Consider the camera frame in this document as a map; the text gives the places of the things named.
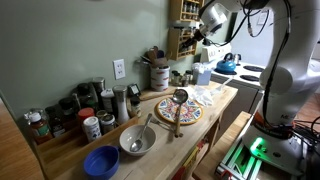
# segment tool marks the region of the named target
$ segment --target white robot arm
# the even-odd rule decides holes
[[[320,63],[311,60],[320,37],[320,1],[210,1],[199,12],[204,25],[183,46],[200,41],[221,27],[225,19],[213,7],[216,3],[232,12],[243,8],[270,8],[275,14],[273,50],[260,76],[260,84],[265,90],[264,98],[242,139],[255,157],[290,174],[301,176],[305,173],[304,147],[301,141],[299,143],[293,137],[291,123],[320,85]],[[257,146],[257,139],[260,140],[259,149],[253,147]]]

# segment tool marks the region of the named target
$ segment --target electrical outlet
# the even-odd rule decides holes
[[[124,60],[114,60],[113,61],[113,67],[114,67],[114,76],[116,79],[121,79],[126,77],[126,71],[124,68]]]

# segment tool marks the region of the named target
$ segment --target green light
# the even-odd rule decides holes
[[[252,144],[252,146],[250,147],[251,152],[255,151],[257,149],[257,146],[263,141],[263,139],[261,137],[258,137],[254,143]]]

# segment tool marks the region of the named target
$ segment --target blue bowl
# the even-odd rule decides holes
[[[110,179],[119,167],[119,148],[102,146],[93,150],[84,160],[84,170],[89,179]]]

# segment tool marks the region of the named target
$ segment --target butcher block counter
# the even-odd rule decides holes
[[[218,86],[220,86],[220,84],[210,82],[208,86],[202,87],[212,90]],[[170,124],[168,121],[162,120],[157,115],[155,107],[164,98],[172,97],[172,93],[175,89],[176,87],[169,86],[169,89],[163,93],[152,91],[142,92],[142,116],[138,118],[137,123],[144,124],[147,115],[152,113],[153,117],[156,119]],[[208,149],[212,147],[219,118],[236,94],[237,89],[225,86],[220,94],[213,95],[213,105],[208,107],[202,106],[203,115],[201,119],[194,124],[181,126],[180,131],[183,133],[183,137],[175,138],[172,131],[165,129],[158,124],[150,123],[149,126],[155,131],[157,136],[153,148],[142,157],[133,157],[122,151],[120,153],[119,169],[112,179],[171,179],[190,156],[195,146],[205,136],[209,142]],[[107,144],[119,145],[119,138],[115,137],[111,142],[92,142],[86,146],[90,146],[90,149],[92,149]],[[59,174],[51,174],[51,177],[54,178],[49,177],[49,179],[86,179],[83,170],[83,161],[88,152],[77,151],[76,153],[78,154],[72,156],[80,158],[77,162],[69,163],[70,167],[64,167],[65,170],[63,171],[57,169],[55,172],[59,172]],[[67,165],[68,161],[65,161],[65,163],[61,162],[60,166],[63,167]]]

